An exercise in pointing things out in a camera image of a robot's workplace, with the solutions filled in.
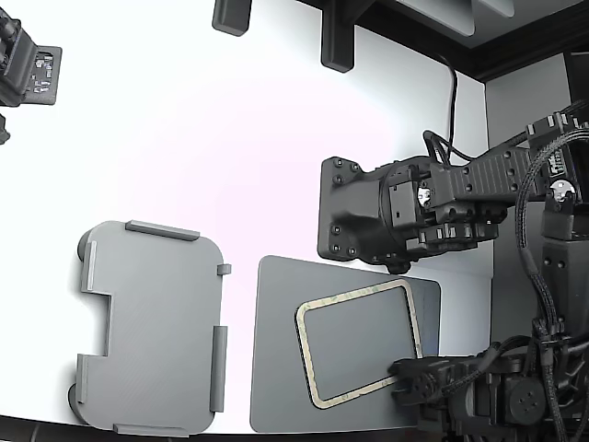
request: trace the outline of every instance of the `gray tablet case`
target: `gray tablet case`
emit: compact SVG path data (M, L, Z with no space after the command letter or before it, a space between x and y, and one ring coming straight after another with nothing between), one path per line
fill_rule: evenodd
M188 437L223 410L230 266L198 232L109 221L78 246L82 291L108 296L105 355L78 355L68 399L86 424L119 434Z
M416 424L414 410L397 407L391 398L387 369L417 353L438 354L436 282L275 256L262 259L258 277L250 409L255 431L347 432ZM417 328L411 327L408 292Z

